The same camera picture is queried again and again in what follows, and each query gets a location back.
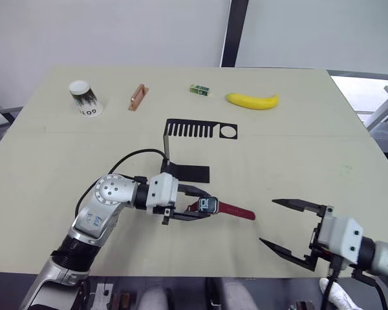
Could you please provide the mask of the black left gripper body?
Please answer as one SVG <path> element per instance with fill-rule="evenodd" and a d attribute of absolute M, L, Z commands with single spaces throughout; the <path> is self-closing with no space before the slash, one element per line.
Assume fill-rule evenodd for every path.
<path fill-rule="evenodd" d="M 177 201 L 178 184 L 164 185 L 155 194 L 155 209 L 158 214 L 163 215 L 162 224 L 167 225 L 172 219 L 172 212 L 175 211 Z"/>

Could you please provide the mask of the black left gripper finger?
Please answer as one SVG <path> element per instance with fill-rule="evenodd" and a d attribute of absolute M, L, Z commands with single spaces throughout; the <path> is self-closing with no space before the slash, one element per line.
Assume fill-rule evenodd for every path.
<path fill-rule="evenodd" d="M 192 196 L 192 197 L 198 197 L 198 198 L 211 196 L 211 194 L 207 193 L 206 191 L 196 186 L 186 185 L 186 184 L 179 184 L 178 192 L 184 193 L 186 196 Z"/>
<path fill-rule="evenodd" d="M 181 220 L 181 221 L 200 220 L 207 217 L 210 217 L 210 214 L 204 213 L 204 212 L 197 212 L 197 211 L 186 211 L 186 212 L 173 211 L 171 215 L 172 219 Z"/>

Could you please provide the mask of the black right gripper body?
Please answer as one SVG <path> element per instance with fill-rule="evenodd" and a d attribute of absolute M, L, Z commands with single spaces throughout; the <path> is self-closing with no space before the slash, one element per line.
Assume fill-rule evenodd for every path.
<path fill-rule="evenodd" d="M 314 236 L 310 248 L 315 250 L 320 258 L 332 258 L 329 251 L 330 235 L 332 233 L 334 208 L 329 205 L 318 205 L 313 212 L 321 218 L 314 229 Z"/>

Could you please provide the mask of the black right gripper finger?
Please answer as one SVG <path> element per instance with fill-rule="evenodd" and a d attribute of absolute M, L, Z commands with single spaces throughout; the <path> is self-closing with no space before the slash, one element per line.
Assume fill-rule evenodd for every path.
<path fill-rule="evenodd" d="M 315 271 L 318 257 L 314 253 L 314 251 L 311 251 L 310 254 L 305 254 L 303 256 L 303 258 L 298 258 L 298 257 L 294 256 L 292 254 L 291 250 L 289 250 L 289 249 L 281 247 L 280 245 L 272 243 L 272 242 L 265 240 L 263 238 L 259 238 L 259 240 L 262 243 L 264 243 L 269 249 L 271 249 L 279 257 L 281 257 L 289 262 L 292 262 L 293 264 L 296 264 L 300 267 L 303 267 L 309 271 Z"/>
<path fill-rule="evenodd" d="M 324 217 L 325 212 L 327 210 L 327 206 L 325 205 L 319 205 L 316 203 L 312 203 L 312 202 L 300 200 L 300 199 L 280 198 L 280 199 L 274 199 L 272 200 L 272 202 L 299 212 L 311 211 L 316 213 L 319 217 Z"/>

